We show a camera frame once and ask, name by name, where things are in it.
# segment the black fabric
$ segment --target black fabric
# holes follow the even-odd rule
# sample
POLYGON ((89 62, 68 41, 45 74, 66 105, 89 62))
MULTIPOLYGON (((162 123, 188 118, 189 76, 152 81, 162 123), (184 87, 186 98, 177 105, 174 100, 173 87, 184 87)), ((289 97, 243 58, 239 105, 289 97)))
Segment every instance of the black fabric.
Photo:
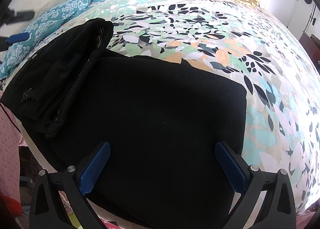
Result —
POLYGON ((29 129, 55 136, 81 83, 107 50, 112 35, 112 22, 101 18, 61 34, 28 60, 1 102, 29 129))
POLYGON ((245 114, 246 90, 236 82, 184 60, 109 51, 54 138, 27 132, 58 171, 109 142, 111 157, 88 194, 105 210, 147 227, 215 229, 234 192, 214 146, 224 139, 241 154, 245 114))

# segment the blue gripper pad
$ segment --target blue gripper pad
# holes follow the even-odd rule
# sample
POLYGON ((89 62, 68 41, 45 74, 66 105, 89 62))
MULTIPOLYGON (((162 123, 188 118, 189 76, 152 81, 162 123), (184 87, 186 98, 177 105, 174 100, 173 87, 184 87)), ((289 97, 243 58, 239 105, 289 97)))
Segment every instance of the blue gripper pad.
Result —
POLYGON ((92 191, 94 184, 97 182, 100 173, 110 157, 110 153, 110 144, 105 142, 82 172, 79 178, 79 190, 83 196, 92 191))
POLYGON ((221 142, 218 142, 214 151, 216 158, 230 181, 233 190, 237 193, 245 193, 247 189, 245 175, 228 150, 221 142))
POLYGON ((6 41, 9 44, 14 44, 17 42, 26 41, 28 39, 29 39, 29 33, 24 32, 24 33, 20 33, 20 34, 16 34, 16 35, 11 35, 10 37, 7 38, 6 41))

